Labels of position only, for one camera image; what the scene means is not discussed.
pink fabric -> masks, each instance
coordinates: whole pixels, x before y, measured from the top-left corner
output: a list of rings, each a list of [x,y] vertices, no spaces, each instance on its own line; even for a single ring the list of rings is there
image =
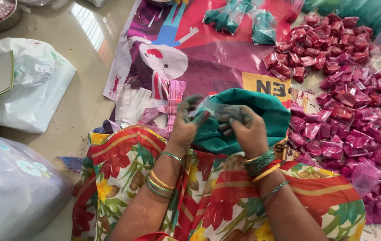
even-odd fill
[[[182,102],[183,92],[185,88],[186,88],[186,82],[171,80],[170,90],[168,93],[169,94],[168,105],[145,109],[138,123],[153,130],[156,134],[168,139],[172,131],[172,126],[174,125],[174,120],[176,119],[177,106],[179,105],[180,102]],[[159,116],[159,114],[161,113],[168,114],[166,129],[160,128],[153,121],[153,119]]]

green cloth bag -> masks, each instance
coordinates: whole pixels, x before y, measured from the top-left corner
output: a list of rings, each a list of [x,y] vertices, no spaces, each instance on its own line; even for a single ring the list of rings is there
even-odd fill
[[[275,96],[233,88],[212,96],[209,102],[252,108],[265,121],[270,147],[286,137],[290,112]],[[235,135],[223,135],[223,131],[219,130],[219,121],[212,118],[198,129],[193,144],[216,154],[232,155],[242,151]]]

saree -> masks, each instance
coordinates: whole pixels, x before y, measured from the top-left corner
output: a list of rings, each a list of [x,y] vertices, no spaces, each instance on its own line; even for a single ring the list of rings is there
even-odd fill
[[[72,241],[108,240],[166,146],[164,138],[140,125],[88,137],[90,148],[74,190]],[[137,240],[274,241],[243,156],[190,149],[161,235]],[[346,178],[294,161],[281,170],[330,241],[360,240],[365,206]]]

cartoon illustration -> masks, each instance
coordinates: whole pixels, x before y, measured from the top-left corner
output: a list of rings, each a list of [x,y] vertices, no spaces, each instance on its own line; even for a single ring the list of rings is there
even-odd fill
[[[139,36],[132,36],[128,39],[130,49],[135,41],[142,42],[139,47],[140,56],[144,63],[153,69],[152,98],[167,100],[168,81],[182,76],[188,68],[188,57],[181,50],[175,48],[198,33],[198,28],[191,27],[188,34],[176,41],[178,26],[187,3],[187,0],[183,1],[175,17],[178,4],[173,4],[156,40],[150,41]]]

woman's left hand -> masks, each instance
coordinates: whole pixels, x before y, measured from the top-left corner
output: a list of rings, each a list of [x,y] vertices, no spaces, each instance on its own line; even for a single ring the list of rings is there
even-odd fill
[[[198,128],[209,118],[210,112],[203,111],[197,117],[188,118],[189,112],[197,108],[202,95],[192,95],[184,99],[177,107],[177,116],[174,121],[170,139],[164,151],[183,158],[191,147]]]

